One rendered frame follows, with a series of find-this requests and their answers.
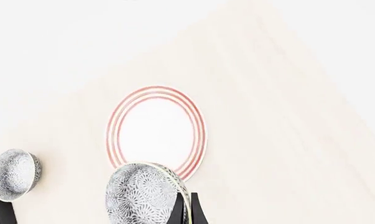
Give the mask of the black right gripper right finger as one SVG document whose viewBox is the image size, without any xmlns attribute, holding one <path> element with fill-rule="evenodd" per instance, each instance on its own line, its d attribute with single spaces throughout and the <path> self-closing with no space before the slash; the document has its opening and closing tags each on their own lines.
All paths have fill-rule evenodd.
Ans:
<svg viewBox="0 0 375 224">
<path fill-rule="evenodd" d="M 200 205 L 198 194 L 192 193 L 191 196 L 192 196 L 192 203 L 191 203 L 192 217 L 190 220 L 192 221 L 192 224 L 208 224 L 208 221 Z M 182 194 L 178 192 L 176 200 L 175 200 L 175 204 L 174 204 L 174 224 L 183 224 L 183 215 L 184 215 L 184 212 L 187 210 L 184 207 L 185 207 L 184 199 L 182 197 Z"/>
</svg>

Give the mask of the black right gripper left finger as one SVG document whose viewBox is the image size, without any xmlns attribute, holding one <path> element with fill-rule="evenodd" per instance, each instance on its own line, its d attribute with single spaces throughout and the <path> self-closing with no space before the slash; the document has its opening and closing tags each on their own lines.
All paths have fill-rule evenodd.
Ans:
<svg viewBox="0 0 375 224">
<path fill-rule="evenodd" d="M 17 224 L 12 203 L 0 201 L 0 224 Z"/>
</svg>

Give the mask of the black white patterned bowl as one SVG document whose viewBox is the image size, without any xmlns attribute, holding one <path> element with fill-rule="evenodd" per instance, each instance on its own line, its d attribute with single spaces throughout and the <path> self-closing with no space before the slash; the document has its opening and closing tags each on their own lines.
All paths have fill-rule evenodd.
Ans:
<svg viewBox="0 0 375 224">
<path fill-rule="evenodd" d="M 178 193 L 183 198 L 182 224 L 193 224 L 189 191 L 174 171 L 155 163 L 125 164 L 106 186 L 110 224 L 166 224 Z"/>
<path fill-rule="evenodd" d="M 42 176 L 42 164 L 35 155 L 9 149 L 0 155 L 0 201 L 13 202 L 28 194 Z"/>
</svg>

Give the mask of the white plate with red rings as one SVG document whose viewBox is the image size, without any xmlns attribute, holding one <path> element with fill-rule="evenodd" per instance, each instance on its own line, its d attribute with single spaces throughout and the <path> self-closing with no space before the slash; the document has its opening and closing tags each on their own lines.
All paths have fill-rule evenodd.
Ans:
<svg viewBox="0 0 375 224">
<path fill-rule="evenodd" d="M 152 162 L 171 168 L 187 181 L 206 153 L 208 132 L 204 116 L 185 93 L 152 85 L 126 95 L 106 127 L 109 163 Z"/>
</svg>

